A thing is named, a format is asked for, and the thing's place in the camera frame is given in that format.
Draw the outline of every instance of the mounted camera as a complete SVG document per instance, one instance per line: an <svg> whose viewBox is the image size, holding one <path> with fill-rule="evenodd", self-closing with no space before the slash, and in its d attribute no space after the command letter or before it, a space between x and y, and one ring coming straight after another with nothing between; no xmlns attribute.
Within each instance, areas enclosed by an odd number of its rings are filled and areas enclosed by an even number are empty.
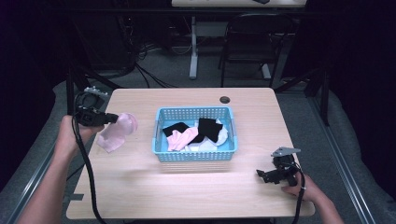
<svg viewBox="0 0 396 224"><path fill-rule="evenodd" d="M93 127L117 122L118 115L104 113L99 110L105 102L104 99L108 97L107 92L100 92L95 87L87 87L75 101L78 123Z"/></svg>
<svg viewBox="0 0 396 224"><path fill-rule="evenodd" d="M290 186L296 186L297 181L294 175L299 171L299 168L292 154L300 151L299 148L280 147L271 155L274 157L275 170L269 172L256 170L257 174L262 177L265 183L279 184L281 180L287 179Z"/></svg>

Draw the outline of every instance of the hand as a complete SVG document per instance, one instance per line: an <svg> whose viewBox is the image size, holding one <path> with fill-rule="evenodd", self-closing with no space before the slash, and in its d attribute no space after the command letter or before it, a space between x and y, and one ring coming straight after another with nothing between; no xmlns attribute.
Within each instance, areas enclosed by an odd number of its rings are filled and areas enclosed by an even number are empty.
<svg viewBox="0 0 396 224"><path fill-rule="evenodd" d="M301 174L297 172L295 175L297 179L297 186L290 187L282 187L282 190L286 193L292 194L294 196L298 196L300 189L301 189ZM314 183L314 181L309 177L309 175L304 175L305 177L305 187L306 190L304 192L303 200L308 201L308 202L313 202L315 203L316 200L319 198L325 196L323 191Z"/></svg>
<svg viewBox="0 0 396 224"><path fill-rule="evenodd" d="M66 115L63 117L61 125L59 127L58 138L56 140L54 157L63 160L73 159L78 153L78 145L76 142L76 136L73 132L72 126L73 117ZM82 142L84 145L88 142L91 136L104 129L104 126L98 127L85 127L78 125L79 134L81 135Z"/></svg>

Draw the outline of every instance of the blue plastic basket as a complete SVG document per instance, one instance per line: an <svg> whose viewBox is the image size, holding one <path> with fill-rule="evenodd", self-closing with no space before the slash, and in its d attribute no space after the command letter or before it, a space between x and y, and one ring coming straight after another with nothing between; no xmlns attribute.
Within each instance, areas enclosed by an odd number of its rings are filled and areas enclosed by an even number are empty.
<svg viewBox="0 0 396 224"><path fill-rule="evenodd" d="M228 131L225 143L213 151L168 151L163 128L178 122L190 127L200 118L219 119ZM162 107L155 119L152 151L161 162L164 161L229 161L237 150L238 141L233 121L233 111L228 106Z"/></svg>

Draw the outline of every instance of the table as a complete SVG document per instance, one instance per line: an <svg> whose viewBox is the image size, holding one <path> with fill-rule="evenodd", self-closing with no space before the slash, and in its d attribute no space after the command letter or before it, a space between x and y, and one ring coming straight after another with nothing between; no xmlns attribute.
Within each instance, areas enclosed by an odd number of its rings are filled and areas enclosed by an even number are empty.
<svg viewBox="0 0 396 224"><path fill-rule="evenodd" d="M250 8L250 7L266 7L266 8L277 8L277 7L286 7L286 8L304 8L306 0L271 0L267 4L261 4L252 0L172 0L172 7L242 7L242 8ZM197 66L198 66L198 52L196 48L196 37L199 35L197 33L196 28L198 24L195 20L195 17L191 19L191 64L190 64L190 79L197 78ZM226 23L221 24L216 22L215 24L211 24L208 22L203 23L203 27L208 27L209 33L213 33L213 35L208 35L207 32L204 32L204 36L223 36L225 32ZM264 76L268 77L271 75L267 75L269 73L268 69L263 70Z"/></svg>
<svg viewBox="0 0 396 224"><path fill-rule="evenodd" d="M223 105L221 96L231 99L227 106L233 110L239 146L233 158L160 163L151 152L157 110L164 106ZM103 218L294 216L296 198L280 189L287 182L264 183L256 174L256 169L275 169L272 152L282 146L292 147L273 90L119 89L113 92L106 112L132 113L139 127L112 153L92 145L89 157ZM75 194L83 198L71 201L67 216L95 218L85 168ZM314 205L303 202L301 216L314 213Z"/></svg>

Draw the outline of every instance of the human arm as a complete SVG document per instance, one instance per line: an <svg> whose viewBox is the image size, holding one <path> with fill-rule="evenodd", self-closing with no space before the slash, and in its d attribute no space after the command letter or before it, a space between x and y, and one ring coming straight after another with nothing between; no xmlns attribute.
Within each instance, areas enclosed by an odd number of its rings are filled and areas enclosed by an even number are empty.
<svg viewBox="0 0 396 224"><path fill-rule="evenodd" d="M344 223L335 208L334 203L330 200L326 194L314 183L314 181L308 175L304 175L305 187L303 200L314 203L315 207L318 209L322 222L324 224L341 224ZM282 187L282 190L286 193L293 194L297 196L301 189L301 179L300 173L296 174L297 186Z"/></svg>
<svg viewBox="0 0 396 224"><path fill-rule="evenodd" d="M79 126L84 144L104 126ZM72 117L64 116L52 159L43 180L24 208L18 223L61 223L62 201L70 162L78 153L78 145L72 128Z"/></svg>

